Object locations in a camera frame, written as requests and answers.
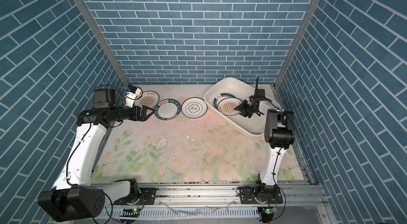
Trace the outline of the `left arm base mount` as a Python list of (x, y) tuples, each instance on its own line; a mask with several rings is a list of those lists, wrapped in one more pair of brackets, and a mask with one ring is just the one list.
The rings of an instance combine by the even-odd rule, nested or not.
[(114, 205), (152, 206), (155, 202), (157, 188), (140, 188), (135, 178), (115, 181), (113, 188), (112, 202)]

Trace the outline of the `green red ring plate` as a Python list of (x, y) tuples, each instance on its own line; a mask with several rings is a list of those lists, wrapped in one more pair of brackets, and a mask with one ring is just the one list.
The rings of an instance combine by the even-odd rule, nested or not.
[(227, 92), (223, 92), (223, 93), (217, 94), (217, 95), (215, 96), (215, 98), (213, 99), (213, 105), (214, 105), (215, 107), (217, 107), (218, 104), (219, 104), (219, 102), (220, 102), (221, 100), (226, 99), (226, 98), (235, 98), (235, 96), (234, 96), (233, 94), (230, 94), (230, 93), (227, 93)]

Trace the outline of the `green rim plate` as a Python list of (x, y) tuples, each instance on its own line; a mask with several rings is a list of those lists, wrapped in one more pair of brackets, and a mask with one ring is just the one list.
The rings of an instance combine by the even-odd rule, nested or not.
[(172, 120), (181, 112), (181, 105), (175, 99), (164, 99), (155, 106), (155, 116), (162, 121)]

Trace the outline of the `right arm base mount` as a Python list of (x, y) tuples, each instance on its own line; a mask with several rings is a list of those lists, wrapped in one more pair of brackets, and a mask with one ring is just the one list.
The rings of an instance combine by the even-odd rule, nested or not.
[(281, 204), (283, 193), (277, 184), (266, 185), (256, 181), (254, 186), (240, 186), (236, 189), (241, 204)]

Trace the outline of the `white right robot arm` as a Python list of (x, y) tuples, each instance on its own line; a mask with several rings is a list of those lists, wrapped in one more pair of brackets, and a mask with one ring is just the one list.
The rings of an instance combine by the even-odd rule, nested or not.
[(251, 102), (243, 101), (233, 109), (245, 118), (250, 119), (253, 114), (266, 118), (264, 138), (268, 144), (268, 152), (263, 170), (259, 174), (259, 182), (277, 186), (284, 154), (295, 142), (294, 113), (281, 109), (266, 97), (254, 98)]

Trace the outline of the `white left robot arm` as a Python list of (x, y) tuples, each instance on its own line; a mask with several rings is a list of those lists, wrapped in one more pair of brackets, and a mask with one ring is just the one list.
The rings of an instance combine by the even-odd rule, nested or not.
[(58, 178), (49, 191), (39, 194), (38, 205), (54, 221), (63, 223), (95, 219), (115, 202), (140, 204), (143, 196), (134, 178), (122, 179), (101, 189), (91, 186), (93, 165), (98, 149), (113, 122), (144, 122), (154, 109), (143, 106), (119, 106), (82, 111), (77, 117), (74, 144)]

